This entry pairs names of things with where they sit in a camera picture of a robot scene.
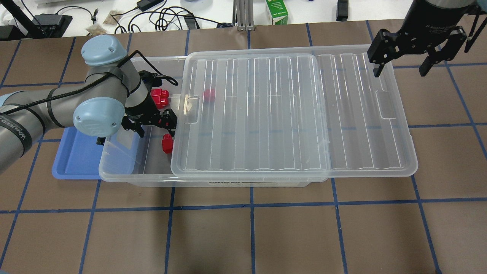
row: green and white box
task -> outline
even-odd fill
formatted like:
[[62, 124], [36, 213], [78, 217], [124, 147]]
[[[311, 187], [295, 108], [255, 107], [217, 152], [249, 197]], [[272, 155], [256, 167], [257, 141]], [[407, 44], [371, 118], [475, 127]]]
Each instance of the green and white box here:
[[266, 0], [269, 18], [273, 25], [287, 25], [289, 13], [287, 12], [284, 0]]

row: light blue joint cover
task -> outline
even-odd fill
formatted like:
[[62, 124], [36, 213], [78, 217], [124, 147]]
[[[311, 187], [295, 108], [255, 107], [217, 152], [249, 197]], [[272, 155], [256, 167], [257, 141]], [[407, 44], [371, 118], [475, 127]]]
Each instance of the light blue joint cover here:
[[124, 114], [125, 108], [118, 100], [95, 97], [76, 107], [73, 122], [86, 135], [108, 137], [118, 131]]
[[487, 0], [477, 0], [477, 3], [483, 11], [487, 12]]
[[0, 96], [0, 107], [3, 106], [3, 104], [5, 103], [5, 101], [7, 101], [7, 99], [14, 95], [15, 93], [17, 93], [18, 91], [15, 91], [13, 93], [9, 93], [9, 94], [4, 94], [2, 96]]
[[127, 56], [127, 51], [114, 36], [100, 35], [83, 45], [81, 55], [88, 66], [94, 67], [117, 62]]

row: metal stand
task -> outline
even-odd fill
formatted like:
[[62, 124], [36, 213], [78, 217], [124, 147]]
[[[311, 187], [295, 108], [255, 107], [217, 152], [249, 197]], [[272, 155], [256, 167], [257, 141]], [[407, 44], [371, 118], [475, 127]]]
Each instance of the metal stand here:
[[254, 0], [233, 0], [233, 24], [238, 30], [254, 30]]

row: black cable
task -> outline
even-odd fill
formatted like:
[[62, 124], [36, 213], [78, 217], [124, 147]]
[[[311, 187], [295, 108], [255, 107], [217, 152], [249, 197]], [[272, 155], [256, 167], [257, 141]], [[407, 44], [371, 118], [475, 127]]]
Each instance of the black cable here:
[[65, 98], [65, 97], [68, 97], [68, 96], [72, 96], [72, 95], [76, 95], [76, 94], [82, 93], [83, 91], [85, 91], [87, 89], [90, 89], [90, 88], [98, 85], [99, 83], [105, 81], [108, 77], [110, 77], [110, 74], [105, 74], [100, 79], [95, 80], [95, 81], [87, 84], [86, 86], [81, 87], [81, 88], [79, 88], [79, 89], [77, 89], [75, 91], [63, 93], [63, 94], [56, 95], [56, 96], [53, 96], [53, 97], [50, 97], [50, 98], [46, 98], [46, 99], [38, 100], [38, 101], [35, 101], [35, 102], [32, 102], [32, 103], [28, 103], [28, 104], [25, 104], [23, 106], [20, 106], [20, 107], [11, 109], [11, 110], [7, 110], [3, 114], [9, 115], [9, 114], [12, 114], [14, 112], [21, 111], [23, 109], [30, 108], [30, 107], [33, 107], [33, 106], [36, 106], [36, 105], [39, 105], [39, 104], [42, 104], [42, 103], [47, 103], [49, 101], [53, 101], [53, 100], [57, 100], [57, 99], [61, 99], [61, 98]]
[[[135, 18], [137, 18], [138, 16], [142, 15], [142, 14], [168, 14], [168, 15], [174, 15], [174, 14], [170, 14], [170, 13], [166, 13], [166, 12], [158, 12], [158, 11], [145, 11], [145, 12], [141, 12], [137, 15], [135, 15], [134, 17], [132, 17], [132, 19], [130, 20], [129, 24], [128, 24], [128, 27], [130, 27], [130, 25], [132, 24], [133, 20]], [[191, 15], [179, 15], [179, 14], [176, 14], [175, 16], [178, 16], [178, 17], [189, 17], [189, 18], [194, 18], [194, 19], [201, 19], [201, 20], [205, 20], [205, 21], [209, 21], [209, 22], [212, 22], [212, 23], [216, 23], [216, 24], [219, 24], [219, 22], [217, 21], [214, 21], [214, 20], [210, 20], [210, 19], [206, 19], [206, 18], [202, 18], [202, 17], [197, 17], [197, 16], [191, 16]]]
[[119, 16], [119, 15], [126, 15], [127, 13], [132, 12], [132, 11], [134, 11], [134, 10], [138, 9], [138, 8], [139, 8], [139, 7], [135, 7], [135, 8], [133, 8], [133, 9], [131, 9], [131, 10], [129, 10], [129, 11], [126, 11], [126, 12], [124, 12], [124, 13], [119, 13], [119, 14], [110, 14], [110, 16], [113, 18], [113, 20], [115, 20], [115, 22], [117, 22], [117, 24], [118, 24], [118, 27], [116, 27], [116, 28], [115, 28], [115, 34], [117, 33], [117, 30], [118, 30], [118, 29], [120, 29], [120, 31], [121, 31], [122, 33], [126, 33], [126, 32], [127, 32], [127, 29], [126, 29], [126, 28], [124, 28], [124, 27], [123, 27], [123, 26], [120, 24], [120, 22], [119, 22], [119, 21], [118, 21], [118, 20], [115, 18], [115, 16]]
[[473, 25], [472, 28], [470, 29], [470, 33], [468, 35], [469, 38], [473, 36], [473, 32], [475, 31], [475, 28], [477, 27], [477, 22], [479, 21], [480, 17], [480, 9], [477, 10], [477, 14], [475, 14], [475, 19], [473, 20]]
[[83, 10], [89, 12], [91, 17], [93, 16], [93, 14], [91, 13], [91, 11], [89, 11], [87, 8], [80, 7], [80, 6], [66, 6], [66, 7], [60, 8], [58, 11], [56, 11], [55, 14], [59, 14], [60, 11], [62, 11], [63, 9], [67, 9], [67, 8], [83, 9]]
[[93, 25], [96, 23], [96, 15], [98, 14], [98, 9], [95, 9], [94, 10], [94, 13], [91, 13], [91, 11], [89, 11], [87, 8], [84, 8], [84, 7], [80, 7], [80, 6], [66, 6], [66, 7], [60, 8], [58, 11], [56, 11], [55, 14], [59, 14], [60, 11], [62, 11], [63, 9], [67, 9], [67, 8], [83, 9], [83, 10], [89, 12], [90, 13], [90, 17], [91, 17], [91, 21], [93, 22]]
[[137, 26], [136, 24], [132, 24], [132, 26], [130, 26], [130, 31], [131, 31], [131, 32], [134, 32], [134, 31], [133, 31], [133, 27], [134, 27], [134, 26], [136, 26], [136, 27], [139, 29], [139, 32], [142, 32], [142, 31], [140, 30], [139, 26]]
[[37, 18], [32, 14], [32, 12], [30, 12], [29, 8], [24, 3], [24, 0], [20, 0], [20, 2], [22, 2], [22, 5], [24, 5], [24, 7], [27, 10], [27, 12], [32, 16], [32, 18], [34, 18], [34, 20], [37, 22], [37, 24], [39, 24], [40, 31], [42, 33], [44, 33], [44, 29], [42, 28], [42, 25], [39, 23], [39, 20], [37, 20]]
[[121, 33], [126, 33], [126, 32], [127, 32], [127, 30], [126, 30], [124, 27], [122, 27], [122, 26], [117, 26], [117, 27], [115, 28], [115, 34], [117, 34], [117, 30], [118, 30], [118, 29], [120, 29], [120, 32], [121, 32]]
[[[157, 10], [159, 10], [159, 9], [161, 9], [161, 11], [163, 11], [163, 10], [164, 10], [164, 6], [166, 5], [166, 3], [167, 3], [167, 2], [168, 2], [168, 0], [164, 1], [164, 3], [163, 3], [163, 4], [162, 4], [160, 7], [157, 7], [157, 8], [156, 8], [156, 9], [154, 9], [153, 11], [157, 11]], [[152, 24], [154, 24], [154, 23], [152, 22], [152, 20], [151, 20], [152, 15], [153, 15], [153, 14], [151, 14], [151, 15], [149, 16], [149, 21], [150, 21]]]
[[169, 9], [171, 9], [171, 10], [172, 10], [172, 8], [178, 8], [178, 9], [182, 9], [183, 11], [186, 11], [186, 12], [188, 13], [188, 14], [186, 15], [186, 17], [187, 17], [188, 15], [190, 15], [190, 14], [191, 14], [192, 16], [190, 16], [190, 17], [192, 17], [192, 18], [194, 19], [194, 22], [195, 22], [195, 24], [196, 24], [196, 28], [198, 28], [198, 29], [200, 29], [200, 28], [201, 28], [201, 27], [200, 27], [200, 25], [198, 24], [198, 21], [196, 20], [196, 18], [195, 18], [195, 16], [194, 16], [194, 14], [193, 14], [192, 12], [190, 12], [189, 10], [187, 10], [186, 8], [183, 8], [183, 7], [181, 7], [181, 6], [172, 6], [172, 7], [170, 7]]
[[[178, 81], [176, 81], [173, 77], [171, 76], [167, 76], [167, 75], [164, 75], [162, 74], [158, 69], [156, 69], [154, 67], [154, 65], [152, 65], [151, 62], [149, 62], [149, 60], [147, 60], [147, 58], [138, 50], [134, 51], [132, 54], [130, 54], [129, 56], [123, 58], [118, 64], [117, 64], [117, 67], [121, 67], [123, 66], [125, 63], [127, 63], [132, 57], [134, 57], [135, 55], [140, 55], [140, 57], [142, 57], [142, 59], [155, 71], [159, 74], [160, 78], [162, 79], [165, 79], [167, 80], [169, 83], [171, 83], [172, 85], [179, 85]], [[12, 114], [12, 113], [15, 113], [17, 111], [21, 111], [23, 109], [27, 109], [27, 108], [30, 108], [30, 107], [33, 107], [33, 106], [36, 106], [36, 105], [40, 105], [40, 104], [43, 104], [43, 103], [47, 103], [47, 102], [50, 102], [50, 101], [54, 101], [54, 100], [57, 100], [57, 99], [61, 99], [61, 98], [65, 98], [65, 97], [68, 97], [68, 96], [73, 96], [73, 95], [76, 95], [76, 94], [79, 94], [79, 93], [82, 93], [83, 91], [86, 91], [96, 85], [98, 85], [99, 83], [105, 81], [106, 79], [108, 79], [108, 77], [110, 77], [111, 74], [107, 73], [105, 75], [103, 75], [101, 78], [87, 84], [86, 86], [83, 86], [77, 90], [74, 90], [74, 91], [71, 91], [71, 92], [66, 92], [66, 93], [63, 93], [63, 94], [59, 94], [59, 95], [56, 95], [56, 96], [53, 96], [53, 97], [50, 97], [50, 98], [45, 98], [45, 99], [41, 99], [41, 100], [38, 100], [38, 101], [35, 101], [35, 102], [31, 102], [31, 103], [28, 103], [28, 104], [25, 104], [23, 106], [19, 106], [17, 108], [14, 108], [14, 109], [11, 109], [11, 110], [8, 110], [6, 112], [4, 112], [3, 114], [4, 115], [9, 115], [9, 114]]]
[[118, 63], [117, 67], [121, 67], [121, 66], [123, 66], [125, 63], [127, 63], [128, 61], [130, 61], [130, 59], [131, 59], [132, 57], [134, 57], [135, 55], [137, 55], [137, 54], [138, 54], [138, 55], [140, 55], [140, 57], [142, 57], [142, 59], [143, 59], [143, 60], [144, 60], [144, 61], [145, 61], [145, 62], [146, 62], [146, 63], [147, 63], [147, 64], [148, 64], [148, 65], [149, 65], [149, 66], [150, 66], [150, 67], [151, 67], [151, 68], [152, 68], [152, 69], [153, 69], [153, 70], [154, 70], [154, 71], [155, 71], [157, 74], [159, 74], [160, 78], [167, 80], [167, 81], [168, 81], [169, 83], [171, 83], [172, 85], [175, 85], [175, 86], [179, 85], [179, 83], [178, 83], [178, 81], [176, 81], [176, 79], [174, 79], [174, 78], [173, 78], [173, 77], [171, 77], [171, 76], [164, 75], [164, 74], [162, 74], [162, 72], [160, 72], [158, 69], [156, 69], [156, 68], [155, 68], [155, 66], [154, 66], [154, 65], [152, 65], [152, 63], [151, 63], [149, 60], [147, 60], [147, 58], [146, 58], [146, 57], [145, 57], [145, 56], [144, 56], [144, 55], [143, 55], [143, 54], [142, 54], [140, 51], [138, 51], [138, 50], [135, 50], [134, 52], [132, 52], [132, 54], [130, 54], [129, 56], [127, 56], [127, 57], [123, 58], [123, 59], [122, 59], [122, 60], [121, 60], [121, 61]]
[[171, 18], [171, 20], [170, 20], [169, 22], [168, 22], [166, 19], [164, 19], [164, 15], [166, 15], [166, 14], [159, 14], [159, 19], [158, 19], [158, 20], [157, 20], [155, 23], [154, 23], [154, 22], [152, 22], [152, 20], [150, 19], [150, 17], [151, 17], [153, 14], [151, 14], [151, 15], [149, 16], [149, 21], [150, 21], [152, 24], [154, 24], [154, 26], [155, 26], [155, 30], [156, 30], [156, 31], [157, 31], [157, 30], [159, 30], [159, 31], [164, 31], [164, 30], [167, 30], [167, 28], [168, 28], [169, 24], [171, 24], [171, 23], [173, 23], [173, 24], [175, 24], [175, 25], [177, 26], [177, 24], [173, 22], [174, 18], [177, 18], [177, 19], [178, 19], [178, 22], [179, 22], [179, 26], [178, 26], [177, 28], [178, 28], [179, 30], [183, 29], [183, 25], [181, 24], [181, 20], [179, 20], [179, 17], [178, 17], [177, 15], [178, 15], [178, 14], [180, 14], [180, 13], [182, 13], [182, 12], [184, 12], [184, 11], [180, 11], [180, 12], [176, 13], [176, 12], [175, 12], [174, 10], [172, 10], [171, 8], [162, 9], [162, 10], [161, 10], [161, 12], [163, 12], [163, 11], [171, 11], [171, 12], [173, 13], [173, 14], [171, 14], [171, 15], [173, 15], [173, 17]]
[[484, 21], [480, 25], [479, 29], [475, 32], [475, 35], [472, 37], [472, 39], [467, 41], [467, 44], [465, 45], [465, 53], [469, 52], [470, 48], [472, 48], [473, 44], [479, 37], [480, 33], [484, 30], [486, 25], [487, 25], [487, 18], [484, 19]]

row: blue tape grid line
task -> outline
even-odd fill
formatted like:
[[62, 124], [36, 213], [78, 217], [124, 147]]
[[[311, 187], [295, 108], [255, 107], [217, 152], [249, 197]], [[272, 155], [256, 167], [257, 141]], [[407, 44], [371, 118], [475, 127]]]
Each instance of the blue tape grid line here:
[[[68, 53], [68, 56], [66, 58], [66, 62], [64, 64], [63, 71], [61, 73], [61, 77], [59, 78], [59, 82], [57, 83], [58, 86], [61, 85], [62, 80], [63, 80], [63, 77], [64, 77], [64, 74], [66, 73], [66, 68], [68, 67], [68, 62], [69, 62], [69, 59], [71, 58], [71, 53], [73, 52], [73, 47], [74, 47], [75, 41], [76, 41], [76, 38], [73, 38], [73, 42], [71, 43], [71, 48], [70, 48], [69, 53]], [[15, 56], [17, 55], [17, 52], [19, 51], [20, 43], [21, 43], [21, 40], [19, 40], [19, 43], [17, 44], [17, 48], [15, 49], [15, 52], [14, 52], [14, 54], [12, 56], [12, 59], [10, 60], [9, 66], [7, 68], [7, 71], [5, 72], [5, 75], [3, 77], [3, 80], [2, 80], [2, 82], [0, 84], [0, 86], [3, 85], [5, 79], [7, 78], [8, 72], [10, 71], [10, 68], [12, 66], [12, 63], [14, 62]], [[37, 157], [39, 155], [39, 151], [40, 151], [40, 148], [42, 146], [43, 137], [44, 136], [41, 136], [41, 138], [40, 138], [40, 141], [41, 142], [38, 142], [37, 149], [36, 149], [36, 153], [34, 154], [34, 159], [32, 160], [31, 168], [29, 170], [29, 174], [27, 176], [27, 179], [26, 179], [26, 182], [25, 182], [25, 185], [24, 185], [24, 189], [22, 190], [22, 195], [20, 196], [20, 200], [19, 200], [19, 203], [17, 205], [17, 209], [16, 209], [16, 212], [15, 212], [15, 215], [14, 215], [14, 219], [12, 221], [12, 225], [10, 226], [10, 231], [9, 231], [7, 240], [5, 242], [5, 246], [3, 248], [2, 255], [0, 257], [0, 269], [1, 269], [1, 266], [3, 264], [3, 261], [5, 260], [5, 255], [7, 254], [8, 245], [10, 243], [10, 239], [12, 238], [12, 234], [13, 234], [14, 229], [15, 229], [15, 224], [17, 223], [17, 218], [19, 216], [20, 209], [22, 207], [22, 203], [24, 201], [25, 194], [27, 192], [27, 187], [29, 186], [29, 182], [30, 182], [30, 178], [32, 176], [32, 172], [34, 170], [34, 166], [36, 165]]]
[[187, 33], [186, 33], [186, 46], [184, 49], [184, 56], [187, 56], [188, 47], [189, 47], [189, 30], [187, 30]]
[[251, 49], [251, 46], [250, 46], [250, 30], [247, 31], [247, 49]]
[[176, 195], [176, 188], [171, 189], [171, 202], [169, 204], [169, 219], [168, 219], [168, 235], [166, 238], [166, 257], [164, 258], [164, 273], [168, 273], [169, 268], [169, 251], [171, 245], [171, 231], [172, 231], [172, 214], [174, 212], [174, 196]]
[[73, 53], [73, 48], [75, 47], [76, 37], [73, 37], [73, 42], [71, 42], [71, 48], [69, 49], [68, 57], [66, 58], [66, 63], [64, 63], [64, 68], [62, 70], [61, 78], [59, 79], [59, 83], [57, 87], [62, 85], [62, 80], [64, 79], [64, 75], [66, 74], [66, 69], [68, 68], [69, 59], [71, 59], [71, 54]]
[[[340, 206], [346, 205], [390, 205], [390, 204], [415, 204], [425, 203], [456, 203], [456, 202], [487, 202], [487, 197], [472, 198], [439, 198], [439, 199], [409, 199], [409, 200], [369, 200], [369, 201], [339, 201]], [[258, 207], [309, 207], [309, 206], [335, 206], [335, 202], [304, 202], [304, 203], [262, 203], [262, 204], [227, 204], [210, 206], [175, 206], [177, 210], [210, 210], [231, 208], [258, 208]], [[127, 208], [97, 208], [95, 212], [133, 212], [133, 211], [169, 211], [169, 206], [163, 207], [127, 207]], [[28, 209], [20, 210], [19, 214], [31, 213], [76, 213], [91, 212], [90, 208], [75, 209]], [[16, 210], [1, 210], [0, 214], [15, 214]]]
[[38, 143], [57, 143], [61, 142], [61, 139], [46, 139], [46, 140], [39, 140]]
[[5, 75], [3, 76], [3, 79], [0, 82], [0, 88], [3, 87], [5, 80], [7, 79], [8, 72], [10, 71], [10, 68], [12, 67], [12, 64], [14, 63], [15, 56], [17, 56], [17, 52], [19, 51], [20, 48], [20, 43], [22, 40], [19, 40], [17, 47], [15, 48], [14, 54], [12, 55], [12, 59], [10, 59], [10, 63], [8, 64], [7, 71], [5, 71]]
[[374, 35], [372, 34], [372, 28], [370, 28], [369, 21], [365, 20], [365, 24], [367, 25], [367, 30], [369, 31], [370, 40], [374, 41]]
[[309, 30], [309, 24], [306, 23], [306, 32], [308, 33], [309, 46], [313, 46], [313, 39], [311, 39], [311, 31]]
[[98, 201], [98, 193], [100, 191], [100, 185], [101, 185], [101, 180], [98, 180], [98, 182], [96, 183], [96, 190], [94, 192], [92, 208], [90, 210], [90, 220], [88, 221], [88, 228], [86, 230], [85, 243], [83, 245], [83, 253], [81, 254], [81, 261], [79, 263], [78, 274], [83, 273], [83, 267], [85, 265], [86, 250], [88, 249], [88, 241], [90, 240], [91, 227], [93, 224], [93, 216], [95, 213], [94, 210], [96, 209], [96, 202]]
[[467, 103], [465, 102], [463, 96], [462, 96], [462, 92], [460, 91], [460, 88], [458, 87], [458, 84], [455, 80], [455, 77], [453, 76], [453, 72], [451, 71], [450, 69], [450, 66], [448, 64], [448, 62], [445, 61], [445, 65], [446, 65], [446, 68], [447, 68], [447, 71], [448, 71], [448, 74], [451, 78], [451, 81], [453, 82], [453, 85], [455, 87], [455, 90], [458, 94], [458, 97], [460, 98], [460, 101], [462, 102], [462, 105], [463, 105], [463, 108], [465, 109], [465, 112], [468, 116], [468, 119], [470, 120], [470, 124], [475, 132], [475, 135], [477, 137], [477, 140], [479, 141], [479, 145], [482, 149], [482, 152], [484, 153], [484, 157], [487, 159], [487, 151], [486, 151], [486, 147], [484, 145], [484, 142], [482, 142], [482, 138], [480, 138], [480, 133], [479, 133], [479, 130], [477, 129], [477, 126], [475, 125], [475, 122], [473, 121], [473, 117], [472, 117], [472, 114], [470, 113], [470, 110], [468, 109], [467, 107]]
[[416, 179], [414, 175], [411, 176], [412, 187], [414, 188], [414, 193], [416, 194], [416, 199], [418, 201], [419, 212], [421, 213], [421, 219], [423, 220], [423, 226], [426, 232], [426, 239], [428, 240], [428, 245], [430, 246], [431, 256], [433, 257], [434, 268], [436, 273], [441, 274], [440, 266], [438, 264], [438, 259], [436, 258], [436, 252], [433, 247], [433, 240], [431, 239], [430, 229], [428, 228], [428, 222], [426, 221], [426, 215], [423, 209], [423, 203], [421, 202], [421, 197], [419, 196], [418, 186], [416, 185]]
[[250, 257], [252, 274], [255, 274], [255, 219], [254, 219], [254, 188], [250, 188]]
[[[74, 85], [74, 84], [84, 84], [83, 81], [78, 82], [62, 82], [62, 85]], [[37, 86], [54, 86], [59, 83], [37, 83], [37, 84], [15, 84], [15, 85], [4, 85], [3, 87], [37, 87]]]
[[18, 218], [19, 213], [20, 213], [20, 208], [22, 207], [22, 202], [24, 201], [25, 193], [27, 192], [27, 187], [29, 186], [30, 178], [32, 176], [32, 171], [34, 170], [34, 166], [36, 164], [36, 160], [37, 160], [37, 157], [39, 155], [39, 150], [40, 150], [41, 145], [42, 145], [42, 143], [39, 143], [37, 145], [36, 153], [34, 154], [34, 159], [32, 160], [31, 168], [29, 170], [29, 175], [27, 176], [27, 179], [26, 179], [25, 185], [24, 185], [24, 189], [22, 190], [22, 195], [20, 196], [20, 200], [19, 200], [19, 203], [17, 205], [17, 209], [15, 210], [15, 216], [14, 216], [14, 219], [12, 221], [12, 225], [10, 226], [10, 231], [8, 233], [8, 237], [7, 237], [7, 240], [5, 242], [5, 246], [3, 247], [3, 252], [1, 254], [1, 257], [0, 257], [0, 269], [1, 269], [1, 266], [3, 264], [3, 261], [5, 260], [5, 255], [7, 254], [7, 248], [8, 248], [8, 245], [10, 243], [10, 239], [12, 238], [12, 234], [14, 232], [15, 224], [17, 223], [17, 218]]
[[129, 41], [127, 42], [127, 52], [130, 50], [130, 44], [132, 43], [132, 33], [129, 34]]
[[409, 125], [409, 128], [430, 128], [430, 127], [469, 127], [471, 124], [438, 124], [438, 125]]
[[332, 178], [331, 181], [332, 181], [331, 184], [332, 184], [332, 191], [333, 191], [333, 203], [335, 206], [335, 214], [337, 216], [338, 240], [340, 241], [340, 252], [341, 252], [341, 260], [343, 262], [343, 272], [344, 274], [348, 274], [347, 257], [345, 254], [345, 244], [343, 243], [343, 233], [341, 230], [340, 209], [339, 209], [340, 202], [338, 201], [335, 179]]

